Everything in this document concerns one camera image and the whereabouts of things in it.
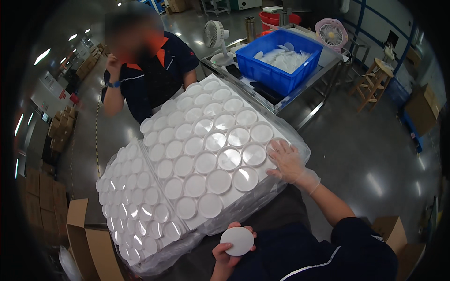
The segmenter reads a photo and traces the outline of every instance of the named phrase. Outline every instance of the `electric fan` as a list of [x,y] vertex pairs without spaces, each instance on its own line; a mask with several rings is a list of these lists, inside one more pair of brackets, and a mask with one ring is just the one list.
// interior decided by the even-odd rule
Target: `electric fan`
[[220,66],[226,65],[233,60],[233,56],[228,55],[225,41],[230,36],[228,29],[224,29],[219,21],[208,21],[203,28],[203,42],[208,48],[218,48],[222,46],[222,53],[216,54],[211,58],[211,62]]
[[315,33],[319,42],[338,53],[341,53],[341,48],[348,41],[344,26],[334,18],[324,18],[316,23]]

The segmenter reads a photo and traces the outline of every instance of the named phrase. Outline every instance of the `dark blue work shirt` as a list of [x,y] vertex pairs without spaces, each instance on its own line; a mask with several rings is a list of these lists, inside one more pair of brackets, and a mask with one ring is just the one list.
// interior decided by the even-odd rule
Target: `dark blue work shirt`
[[[168,71],[174,81],[183,84],[183,75],[198,65],[198,58],[194,52],[180,38],[174,34],[164,32],[165,43],[162,57],[158,56],[162,67]],[[110,74],[105,71],[104,80],[109,81]],[[126,99],[133,117],[140,123],[152,115],[152,109],[158,107],[161,99],[152,97],[151,89],[144,79],[144,72],[136,64],[124,63],[120,69],[121,93]]]
[[258,233],[256,250],[230,280],[395,280],[398,261],[383,238],[359,218],[345,218],[318,242],[301,223]]

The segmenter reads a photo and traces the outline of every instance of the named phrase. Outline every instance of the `ceiling light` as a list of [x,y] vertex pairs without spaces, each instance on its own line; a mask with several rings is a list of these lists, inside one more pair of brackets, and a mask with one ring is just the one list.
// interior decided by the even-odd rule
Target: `ceiling light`
[[43,52],[39,57],[37,57],[36,61],[34,62],[34,65],[36,65],[38,62],[40,62],[46,55],[48,55],[50,52],[50,49]]
[[33,114],[34,114],[34,112],[32,112],[31,113],[31,115],[30,115],[30,119],[28,119],[28,124],[27,124],[27,126],[30,124],[30,122],[31,122],[31,118],[33,118]]
[[22,113],[22,116],[20,116],[19,123],[17,123],[17,127],[16,127],[16,131],[14,132],[14,136],[17,136],[17,132],[19,131],[20,123],[22,123],[22,119],[23,119],[23,113]]
[[19,158],[17,158],[16,160],[16,176],[15,178],[17,179],[17,168],[19,167]]

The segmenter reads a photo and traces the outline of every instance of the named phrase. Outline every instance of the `metal cylinder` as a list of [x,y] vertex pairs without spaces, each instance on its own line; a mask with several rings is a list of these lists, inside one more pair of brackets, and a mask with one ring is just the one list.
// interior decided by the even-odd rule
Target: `metal cylinder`
[[245,17],[245,31],[248,43],[256,39],[255,17]]

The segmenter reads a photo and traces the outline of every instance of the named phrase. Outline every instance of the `white round lid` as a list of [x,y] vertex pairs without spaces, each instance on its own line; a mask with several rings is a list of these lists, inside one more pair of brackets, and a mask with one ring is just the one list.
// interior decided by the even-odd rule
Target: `white round lid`
[[148,236],[158,239],[163,236],[162,225],[156,220],[152,220],[148,224]]
[[164,193],[169,199],[177,199],[183,194],[183,184],[178,178],[170,178],[164,186]]
[[212,100],[212,96],[208,93],[199,93],[197,96],[194,97],[194,104],[196,105],[203,105],[207,102]]
[[128,205],[128,218],[131,220],[138,218],[138,207],[135,204]]
[[192,124],[188,122],[180,123],[175,127],[175,138],[185,140],[192,134]]
[[175,212],[181,219],[193,218],[197,213],[195,201],[191,197],[181,197],[175,204]]
[[231,91],[228,87],[217,87],[212,92],[212,98],[217,100],[224,100],[229,96],[231,96]]
[[169,208],[163,204],[159,203],[153,207],[153,219],[159,223],[165,223],[170,218]]
[[130,160],[123,163],[123,165],[122,165],[122,175],[128,176],[129,174],[131,174],[131,161]]
[[231,186],[230,174],[222,169],[216,169],[206,177],[206,187],[215,194],[222,194],[229,190]]
[[171,127],[165,128],[158,135],[158,141],[160,143],[167,143],[174,137],[175,130]]
[[170,159],[177,158],[183,151],[183,143],[179,140],[173,140],[166,146],[166,156]]
[[173,170],[179,177],[187,176],[194,169],[194,161],[189,155],[180,155],[174,162]]
[[114,231],[112,233],[112,240],[117,246],[122,245],[122,235],[119,233],[119,231]]
[[159,202],[159,192],[156,187],[149,187],[145,192],[145,203],[155,205]]
[[113,219],[117,219],[119,217],[119,206],[111,205],[111,208],[109,208],[109,216]]
[[258,115],[256,111],[251,107],[242,107],[235,114],[236,123],[250,127],[253,123],[258,121]]
[[126,179],[126,185],[125,187],[127,189],[134,189],[136,188],[136,183],[137,183],[137,176],[136,174],[131,174],[127,179]]
[[167,117],[167,123],[170,127],[175,127],[185,120],[185,114],[181,111],[175,111]]
[[119,178],[119,183],[117,187],[117,190],[124,190],[126,186],[126,176],[121,176]]
[[230,256],[240,257],[250,251],[255,243],[255,238],[253,238],[253,233],[245,227],[232,227],[225,230],[220,237],[220,242],[231,243],[231,248],[225,252]]
[[205,148],[217,152],[226,145],[226,136],[222,131],[213,130],[205,136]]
[[119,185],[119,179],[116,177],[112,177],[109,180],[109,191],[115,191],[117,186]]
[[169,113],[173,112],[174,110],[176,110],[176,100],[169,99],[168,101],[166,101],[165,103],[162,104],[162,107],[161,107],[162,114],[169,114]]
[[262,165],[266,156],[266,148],[260,143],[249,142],[242,147],[242,160],[249,166],[258,167]]
[[105,179],[99,178],[97,180],[97,182],[95,183],[95,189],[97,190],[97,192],[102,191],[102,187],[103,187],[104,181],[105,181]]
[[222,103],[221,101],[212,100],[210,102],[205,103],[203,106],[203,113],[206,116],[214,116],[217,113],[222,112]]
[[125,147],[121,147],[119,149],[119,152],[117,153],[117,160],[119,162],[123,162],[123,161],[126,160],[126,149],[125,149]]
[[186,94],[188,96],[193,96],[193,95],[197,94],[198,92],[200,92],[201,90],[202,90],[202,84],[195,82],[186,88]]
[[100,192],[99,193],[99,202],[100,202],[100,204],[102,204],[102,205],[106,204],[106,201],[107,201],[106,197],[107,196],[108,196],[108,194],[106,192]]
[[131,190],[125,189],[122,193],[122,203],[128,205],[131,203]]
[[103,181],[102,192],[108,192],[110,184],[111,184],[111,180],[108,178],[105,178]]
[[153,130],[159,131],[162,128],[167,127],[167,116],[161,116],[158,119],[155,120],[155,123],[153,124]]
[[244,106],[244,102],[238,96],[229,96],[223,101],[224,110],[228,112],[236,112]]
[[155,146],[150,150],[149,157],[150,160],[153,162],[158,162],[161,160],[161,158],[164,156],[164,145],[157,143]]
[[106,225],[108,226],[108,229],[110,231],[114,231],[114,225],[116,225],[116,221],[113,218],[109,217],[106,219]]
[[207,219],[217,217],[223,208],[220,197],[214,193],[203,194],[197,202],[198,212]]
[[153,131],[144,137],[144,144],[145,146],[150,147],[154,145],[157,140],[158,140],[158,132]]
[[109,205],[105,204],[102,206],[102,213],[105,218],[109,217]]
[[[136,225],[136,223],[134,220],[131,220],[131,219],[126,220],[126,222],[125,222],[126,233],[131,234],[131,235],[135,234],[136,233],[135,225]],[[131,241],[131,236],[128,235],[128,237],[130,239],[128,240],[128,243],[126,243],[126,244],[131,247],[133,245],[133,243]]]
[[142,238],[139,237],[137,234],[133,235],[133,247],[136,250],[142,250],[144,248],[144,245],[142,243]]
[[147,234],[147,222],[140,219],[136,220],[136,234],[145,236]]
[[134,159],[133,163],[131,164],[131,171],[137,174],[143,169],[144,169],[144,160],[141,157]]
[[221,112],[214,117],[214,126],[216,129],[226,131],[236,124],[234,115],[229,112]]
[[191,106],[193,102],[194,99],[192,99],[192,97],[180,97],[180,99],[176,102],[176,107],[183,110]]
[[114,194],[114,205],[122,203],[122,191],[117,190]]
[[104,176],[105,176],[105,178],[111,178],[113,176],[113,170],[111,168],[111,165],[106,167]]
[[138,153],[138,147],[135,144],[130,145],[130,147],[127,149],[127,156],[128,160],[133,160],[137,153]]
[[133,193],[131,194],[131,202],[136,205],[140,205],[142,201],[144,200],[144,191],[140,188],[136,188],[133,190]]
[[125,207],[125,204],[120,204],[119,205],[119,211],[118,211],[118,216],[119,219],[126,219],[126,214],[128,213],[128,210]]
[[114,166],[114,171],[112,172],[112,175],[116,178],[118,178],[122,175],[122,164],[121,163],[117,163]]
[[119,253],[123,257],[124,260],[129,260],[130,255],[128,254],[128,248],[124,245],[119,246]]
[[194,158],[194,167],[200,174],[208,174],[216,168],[216,156],[214,153],[203,150]]
[[252,139],[259,143],[267,143],[274,135],[272,126],[264,121],[256,122],[250,128]]
[[229,145],[240,148],[250,140],[250,132],[245,126],[236,125],[228,130],[227,141]]
[[168,158],[161,159],[158,162],[158,168],[156,173],[160,178],[168,178],[172,175],[173,172],[173,164],[172,160]]
[[152,184],[152,176],[144,171],[138,175],[137,185],[139,188],[146,189]]
[[123,220],[117,219],[116,221],[116,231],[119,231],[119,233],[122,233],[125,230],[125,225]]
[[191,197],[199,197],[206,191],[205,177],[199,174],[190,174],[183,182],[184,192]]
[[183,150],[187,155],[196,155],[203,149],[203,139],[199,136],[193,135],[188,137],[183,142]]
[[185,118],[189,122],[194,122],[203,115],[202,109],[198,106],[188,107],[185,112]]
[[217,79],[208,79],[203,86],[203,89],[206,91],[212,91],[215,88],[219,87],[220,83]]
[[247,192],[255,188],[258,184],[259,177],[254,168],[242,166],[233,172],[231,180],[237,190]]
[[217,153],[217,165],[228,172],[241,165],[241,153],[234,147],[224,147]]
[[193,124],[194,133],[201,137],[211,131],[213,127],[214,123],[212,119],[206,116],[198,118]]
[[142,204],[142,206],[139,209],[139,218],[142,221],[149,221],[152,219],[152,215],[153,211],[152,211],[152,207],[149,204]]
[[141,126],[140,126],[140,131],[143,134],[148,133],[151,128],[153,126],[153,120],[151,117],[144,119],[144,121],[142,121]]
[[110,205],[112,205],[114,203],[114,191],[108,192],[108,196],[106,197],[106,201]]
[[150,255],[156,254],[159,251],[159,244],[155,239],[147,236],[144,238],[144,250]]
[[164,224],[164,235],[166,235],[171,241],[177,241],[181,238],[182,230],[177,223],[167,222]]

